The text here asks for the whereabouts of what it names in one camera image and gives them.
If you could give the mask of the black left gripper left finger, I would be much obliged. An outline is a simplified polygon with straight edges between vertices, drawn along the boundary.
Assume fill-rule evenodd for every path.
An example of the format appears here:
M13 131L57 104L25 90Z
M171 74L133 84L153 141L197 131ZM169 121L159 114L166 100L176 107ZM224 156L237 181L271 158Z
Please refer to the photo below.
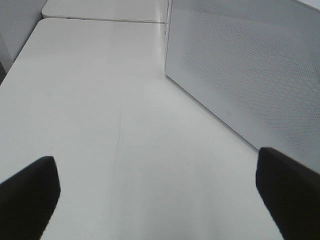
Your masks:
M0 184L0 238L39 240L61 194L55 159L44 156Z

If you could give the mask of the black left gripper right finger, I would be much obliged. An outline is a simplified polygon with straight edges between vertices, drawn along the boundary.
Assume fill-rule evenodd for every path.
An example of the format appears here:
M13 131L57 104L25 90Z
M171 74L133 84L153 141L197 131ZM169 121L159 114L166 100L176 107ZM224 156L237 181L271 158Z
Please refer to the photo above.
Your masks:
M271 147L258 152L255 185L285 240L320 238L320 175Z

